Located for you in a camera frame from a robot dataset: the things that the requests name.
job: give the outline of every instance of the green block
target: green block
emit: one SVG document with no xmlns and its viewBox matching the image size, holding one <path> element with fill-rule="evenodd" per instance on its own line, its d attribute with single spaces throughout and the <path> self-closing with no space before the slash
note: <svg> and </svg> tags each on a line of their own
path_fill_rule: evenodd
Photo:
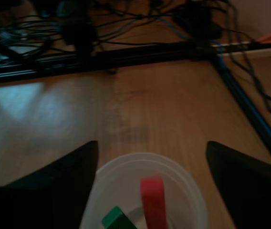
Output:
<svg viewBox="0 0 271 229">
<path fill-rule="evenodd" d="M 102 220 L 105 229 L 136 229 L 119 207 L 114 207 Z"/>
</svg>

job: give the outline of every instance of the white power strip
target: white power strip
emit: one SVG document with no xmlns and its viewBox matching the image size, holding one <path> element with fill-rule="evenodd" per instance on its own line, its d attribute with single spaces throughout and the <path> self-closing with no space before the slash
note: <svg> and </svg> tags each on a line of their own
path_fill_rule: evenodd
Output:
<svg viewBox="0 0 271 229">
<path fill-rule="evenodd" d="M 250 50 L 245 51 L 249 59 L 257 59 L 264 57 L 271 57 L 271 48 L 260 49 L 260 50 Z M 232 55 L 236 60 L 243 60 L 242 52 L 233 52 Z M 230 60 L 228 53 L 223 54 L 224 60 Z"/>
</svg>

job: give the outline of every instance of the red block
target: red block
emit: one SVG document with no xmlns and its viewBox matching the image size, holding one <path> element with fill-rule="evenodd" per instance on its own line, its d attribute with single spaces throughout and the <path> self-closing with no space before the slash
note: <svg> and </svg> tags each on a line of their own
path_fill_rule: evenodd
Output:
<svg viewBox="0 0 271 229">
<path fill-rule="evenodd" d="M 167 229 L 164 183 L 161 177 L 141 179 L 141 197 L 148 229 Z"/>
</svg>

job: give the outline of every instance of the blue cable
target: blue cable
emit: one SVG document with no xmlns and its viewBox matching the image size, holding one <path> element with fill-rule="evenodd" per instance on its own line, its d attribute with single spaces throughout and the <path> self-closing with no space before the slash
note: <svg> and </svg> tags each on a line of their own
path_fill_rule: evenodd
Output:
<svg viewBox="0 0 271 229">
<path fill-rule="evenodd" d="M 123 25 L 120 29 L 118 29 L 118 30 L 116 30 L 116 31 L 114 31 L 114 32 L 110 32 L 110 33 L 101 35 L 101 36 L 99 36 L 99 38 L 107 37 L 107 36 L 113 35 L 113 34 L 115 34 L 115 33 L 118 33 L 118 32 L 120 32 L 120 31 L 124 30 L 127 26 L 131 25 L 132 23 L 134 23 L 134 22 L 136 22 L 136 21 L 138 21 L 138 20 L 139 20 L 139 19 L 134 19 L 134 20 L 132 20 L 132 21 L 126 23 L 125 25 Z"/>
<path fill-rule="evenodd" d="M 223 53 L 224 53 L 224 47 L 222 46 L 222 44 L 218 41 L 214 41 L 214 40 L 211 40 L 210 41 L 211 43 L 214 43 L 214 44 L 217 44 L 219 46 L 219 61 L 220 61 L 220 65 L 222 67 L 223 70 L 225 70 L 227 68 L 226 64 L 225 64 L 225 61 L 224 61 L 224 56 L 223 56 Z"/>
<path fill-rule="evenodd" d="M 180 33 L 172 23 L 170 23 L 168 20 L 160 17 L 154 17 L 156 19 L 159 19 L 160 21 L 163 21 L 175 34 L 177 34 L 179 37 L 181 37 L 184 40 L 191 40 L 190 37 L 187 37 L 186 35 Z"/>
<path fill-rule="evenodd" d="M 156 19 L 159 19 L 163 21 L 175 34 L 177 34 L 179 37 L 185 40 L 191 40 L 191 38 L 185 36 L 184 34 L 180 33 L 176 28 L 173 26 L 172 23 L 170 23 L 168 20 L 160 17 L 155 17 Z M 219 46 L 219 62 L 223 70 L 227 69 L 227 66 L 224 61 L 224 47 L 222 44 L 218 41 L 210 40 L 211 43 L 217 44 Z M 246 95 L 243 93 L 243 91 L 240 90 L 240 88 L 236 88 L 239 92 L 240 95 L 243 97 L 243 99 L 246 101 L 248 106 L 251 108 L 251 110 L 254 112 L 260 123 L 265 127 L 265 129 L 268 131 L 269 135 L 271 136 L 271 129 L 268 127 L 268 124 L 265 122 L 261 114 L 256 110 L 256 108 L 252 105 L 252 103 L 249 101 L 249 99 L 246 97 Z"/>
</svg>

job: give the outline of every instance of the plastic container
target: plastic container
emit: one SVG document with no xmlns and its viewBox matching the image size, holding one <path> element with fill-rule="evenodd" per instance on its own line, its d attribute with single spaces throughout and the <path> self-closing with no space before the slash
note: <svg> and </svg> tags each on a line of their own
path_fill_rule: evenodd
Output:
<svg viewBox="0 0 271 229">
<path fill-rule="evenodd" d="M 165 186 L 169 229 L 208 229 L 207 209 L 193 178 L 176 162 L 151 153 L 118 157 L 97 171 L 81 229 L 103 229 L 103 217 L 119 206 L 137 229 L 146 229 L 140 179 L 159 175 Z"/>
</svg>

